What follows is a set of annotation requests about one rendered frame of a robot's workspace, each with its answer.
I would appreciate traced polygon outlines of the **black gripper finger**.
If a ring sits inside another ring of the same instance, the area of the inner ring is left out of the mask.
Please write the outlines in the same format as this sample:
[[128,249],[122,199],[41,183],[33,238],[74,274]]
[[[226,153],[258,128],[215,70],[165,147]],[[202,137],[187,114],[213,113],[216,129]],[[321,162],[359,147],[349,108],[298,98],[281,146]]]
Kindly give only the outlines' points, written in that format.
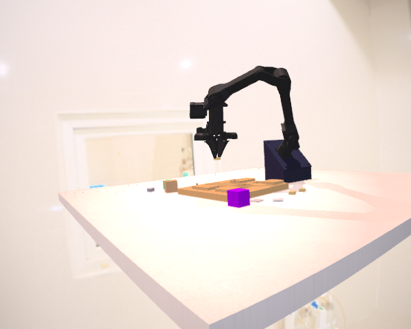
[[219,141],[204,141],[204,142],[208,144],[208,146],[209,146],[209,148],[212,152],[213,158],[216,159],[218,146],[219,146]]
[[228,144],[229,141],[219,141],[219,146],[218,146],[218,151],[217,151],[217,155],[218,157],[221,157],[223,154],[223,151],[226,147],[226,145]]

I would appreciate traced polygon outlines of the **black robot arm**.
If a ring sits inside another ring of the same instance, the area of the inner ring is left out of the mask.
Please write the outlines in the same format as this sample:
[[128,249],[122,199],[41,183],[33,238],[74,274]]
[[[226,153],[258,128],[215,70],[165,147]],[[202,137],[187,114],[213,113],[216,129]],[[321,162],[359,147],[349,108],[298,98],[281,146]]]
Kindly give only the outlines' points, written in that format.
[[276,86],[279,92],[284,116],[284,123],[281,123],[284,141],[275,150],[282,158],[288,158],[292,156],[293,149],[300,148],[300,144],[297,126],[292,115],[291,80],[285,68],[257,66],[232,81],[212,86],[204,102],[190,102],[190,119],[204,119],[208,114],[207,110],[209,110],[209,119],[224,118],[223,107],[228,107],[226,101],[229,96],[259,80]]

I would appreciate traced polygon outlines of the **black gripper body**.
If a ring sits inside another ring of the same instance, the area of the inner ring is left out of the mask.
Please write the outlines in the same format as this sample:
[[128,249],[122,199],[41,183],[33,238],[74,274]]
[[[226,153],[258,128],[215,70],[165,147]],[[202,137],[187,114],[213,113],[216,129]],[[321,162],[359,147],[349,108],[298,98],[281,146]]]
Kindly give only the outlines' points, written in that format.
[[[208,133],[195,133],[194,141],[227,141],[228,139],[238,139],[236,132],[224,132],[224,118],[210,118]],[[215,136],[214,136],[215,135]],[[220,136],[218,136],[220,135]]]

